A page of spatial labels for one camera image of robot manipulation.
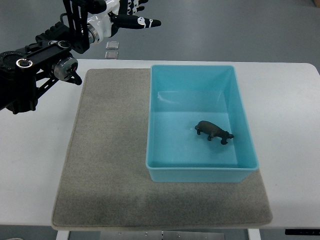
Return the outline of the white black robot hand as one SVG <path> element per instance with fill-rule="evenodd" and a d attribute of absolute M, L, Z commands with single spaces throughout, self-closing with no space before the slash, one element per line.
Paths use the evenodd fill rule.
<path fill-rule="evenodd" d="M 113 37 L 120 28 L 139 30 L 161 26 L 160 20 L 137 15 L 146 3 L 146 0 L 107 0 L 106 10 L 87 19 L 89 43 L 99 44 Z"/>

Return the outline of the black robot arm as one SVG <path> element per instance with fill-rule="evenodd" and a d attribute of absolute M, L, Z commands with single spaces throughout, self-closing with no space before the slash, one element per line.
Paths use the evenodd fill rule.
<path fill-rule="evenodd" d="M 65 0 L 67 24 L 62 20 L 36 36 L 36 42 L 0 54 L 0 108 L 13 114 L 35 111 L 38 99 L 59 78 L 54 69 L 72 59 L 72 50 L 79 54 L 90 48 L 93 34 L 87 23 L 89 14 L 107 9 L 103 0 Z"/>

